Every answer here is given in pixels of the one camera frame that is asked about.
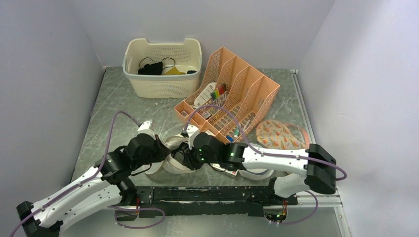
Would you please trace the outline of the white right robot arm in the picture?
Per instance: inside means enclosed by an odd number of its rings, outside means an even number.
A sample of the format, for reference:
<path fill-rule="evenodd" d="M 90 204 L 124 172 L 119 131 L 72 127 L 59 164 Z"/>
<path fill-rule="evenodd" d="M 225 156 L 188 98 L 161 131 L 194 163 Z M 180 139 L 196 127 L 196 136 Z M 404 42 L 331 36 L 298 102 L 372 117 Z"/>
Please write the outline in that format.
<path fill-rule="evenodd" d="M 179 146 L 182 164 L 191 170 L 203 164 L 219 164 L 229 171 L 268 169 L 289 173 L 275 178 L 267 190 L 271 204 L 279 204 L 292 194 L 312 190 L 332 195 L 336 191 L 336 160 L 320 145 L 310 144 L 308 149 L 275 150 L 256 148 L 246 143 L 224 144 L 204 132 L 189 138 Z"/>

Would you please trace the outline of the white mesh laundry bag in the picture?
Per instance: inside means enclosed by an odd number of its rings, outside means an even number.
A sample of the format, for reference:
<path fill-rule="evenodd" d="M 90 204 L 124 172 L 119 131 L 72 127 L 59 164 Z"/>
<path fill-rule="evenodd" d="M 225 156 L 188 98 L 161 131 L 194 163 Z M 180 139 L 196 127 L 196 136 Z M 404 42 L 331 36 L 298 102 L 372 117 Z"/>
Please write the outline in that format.
<path fill-rule="evenodd" d="M 188 143 L 188 139 L 182 136 L 172 136 L 167 138 L 164 144 L 171 150 L 174 150 L 178 148 L 182 142 Z M 142 168 L 144 170 L 150 168 L 145 172 L 145 174 L 151 175 L 155 174 L 161 167 L 172 174 L 186 174 L 195 172 L 194 170 L 182 165 L 181 162 L 176 160 L 172 154 L 169 154 L 164 161 L 153 163 L 151 165 L 144 165 Z"/>

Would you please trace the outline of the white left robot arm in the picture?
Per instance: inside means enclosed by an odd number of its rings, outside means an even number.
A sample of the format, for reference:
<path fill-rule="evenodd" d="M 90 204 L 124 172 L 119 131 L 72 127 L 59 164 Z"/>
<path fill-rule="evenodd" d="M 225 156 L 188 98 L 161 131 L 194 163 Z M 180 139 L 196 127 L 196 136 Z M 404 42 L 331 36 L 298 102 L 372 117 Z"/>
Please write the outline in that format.
<path fill-rule="evenodd" d="M 170 154 L 158 135 L 139 134 L 126 146 L 119 146 L 98 160 L 76 181 L 49 197 L 24 201 L 16 209 L 20 227 L 28 237 L 57 237 L 69 224 L 105 207 L 139 204 L 137 187 L 130 176 L 144 165 L 160 163 Z"/>

